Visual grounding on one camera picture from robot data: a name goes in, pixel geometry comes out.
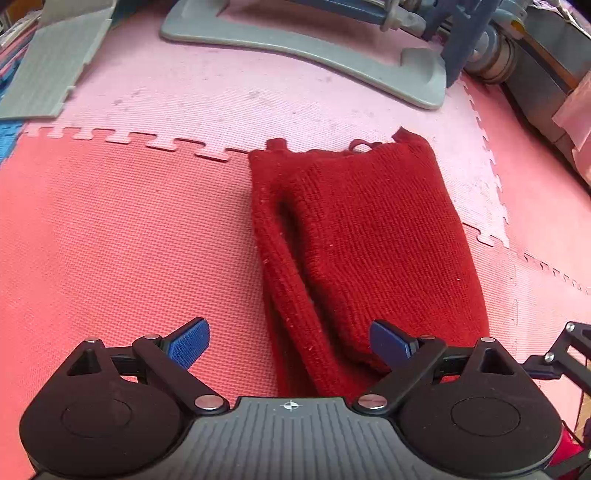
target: black metal bracket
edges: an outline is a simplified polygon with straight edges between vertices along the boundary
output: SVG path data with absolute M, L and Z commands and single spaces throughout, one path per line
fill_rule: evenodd
M 567 322 L 548 352 L 531 355 L 523 368 L 537 380 L 558 380 L 564 374 L 586 394 L 591 394 L 591 371 L 569 353 L 571 347 L 586 359 L 591 358 L 591 325 Z

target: folded red cloth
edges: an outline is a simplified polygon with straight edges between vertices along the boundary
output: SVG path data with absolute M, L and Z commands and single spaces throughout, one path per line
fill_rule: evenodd
M 282 396 L 352 399 L 375 382 L 387 371 L 369 346 L 376 318 L 451 345 L 488 334 L 433 150 L 404 129 L 393 139 L 367 153 L 292 153 L 274 139 L 249 155 Z

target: red foam mat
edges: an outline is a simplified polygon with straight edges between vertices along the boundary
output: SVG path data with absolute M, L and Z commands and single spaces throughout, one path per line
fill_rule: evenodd
M 21 137 L 0 166 L 2 478 L 31 474 L 20 415 L 89 335 L 129 345 L 203 316 L 211 344 L 191 372 L 231 399 L 276 392 L 246 157 L 96 133 Z

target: gray plastic stand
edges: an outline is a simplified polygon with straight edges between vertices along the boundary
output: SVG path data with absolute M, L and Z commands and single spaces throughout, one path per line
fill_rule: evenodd
M 175 41 L 287 53 L 344 72 L 422 108 L 435 110 L 443 104 L 445 65 L 429 48 L 405 48 L 400 66 L 388 66 L 307 35 L 228 22 L 218 17 L 226 4 L 227 0 L 180 0 L 166 17 L 160 34 Z

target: blue gripper pad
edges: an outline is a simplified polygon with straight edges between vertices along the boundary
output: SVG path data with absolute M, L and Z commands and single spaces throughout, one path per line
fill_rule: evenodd
M 369 344 L 373 352 L 392 369 L 413 354 L 406 341 L 378 322 L 372 322 L 369 327 Z
M 199 320 L 178 337 L 170 340 L 166 354 L 185 370 L 188 370 L 195 360 L 207 350 L 209 346 L 209 325 L 204 319 Z

